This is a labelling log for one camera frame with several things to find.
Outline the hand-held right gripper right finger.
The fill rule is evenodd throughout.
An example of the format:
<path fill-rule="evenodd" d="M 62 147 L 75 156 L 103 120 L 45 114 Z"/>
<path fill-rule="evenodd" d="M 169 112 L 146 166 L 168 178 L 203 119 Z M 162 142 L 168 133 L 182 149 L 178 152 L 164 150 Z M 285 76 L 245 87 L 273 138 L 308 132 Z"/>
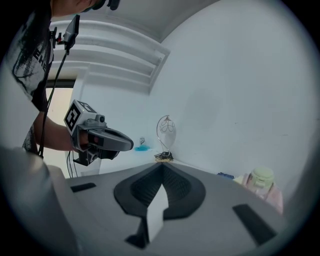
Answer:
<path fill-rule="evenodd" d="M 168 208 L 151 253 L 237 256 L 288 227 L 273 206 L 231 179 L 179 164 L 165 163 L 161 171 Z"/>

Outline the person's left hand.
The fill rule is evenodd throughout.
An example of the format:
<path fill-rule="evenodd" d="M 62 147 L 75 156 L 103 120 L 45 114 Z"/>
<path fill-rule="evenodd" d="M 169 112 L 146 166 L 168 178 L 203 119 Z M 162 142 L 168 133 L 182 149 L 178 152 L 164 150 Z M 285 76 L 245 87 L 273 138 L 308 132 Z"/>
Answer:
<path fill-rule="evenodd" d="M 79 132 L 78 138 L 79 138 L 79 145 L 80 145 L 81 150 L 85 150 L 88 143 L 89 143 L 87 131 L 81 130 Z"/>

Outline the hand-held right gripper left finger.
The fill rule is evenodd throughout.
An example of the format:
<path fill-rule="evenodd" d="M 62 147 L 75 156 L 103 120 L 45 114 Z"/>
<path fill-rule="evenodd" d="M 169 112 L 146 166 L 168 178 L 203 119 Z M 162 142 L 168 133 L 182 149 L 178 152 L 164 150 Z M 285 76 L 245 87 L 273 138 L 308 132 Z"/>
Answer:
<path fill-rule="evenodd" d="M 150 250 L 145 164 L 66 180 L 66 218 L 86 256 L 159 256 Z"/>

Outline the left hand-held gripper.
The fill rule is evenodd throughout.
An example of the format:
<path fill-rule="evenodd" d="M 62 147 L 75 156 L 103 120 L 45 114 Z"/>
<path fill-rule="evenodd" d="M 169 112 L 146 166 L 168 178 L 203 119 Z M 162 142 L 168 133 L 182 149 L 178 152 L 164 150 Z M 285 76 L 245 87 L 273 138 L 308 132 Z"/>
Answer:
<path fill-rule="evenodd" d="M 119 152 L 130 151 L 134 142 L 125 134 L 108 128 L 105 116 L 97 113 L 89 104 L 74 100 L 70 105 L 64 123 L 70 133 L 71 143 L 78 152 L 73 162 L 82 166 L 89 166 L 96 159 L 113 160 Z M 81 150 L 79 133 L 87 131 L 88 145 Z"/>

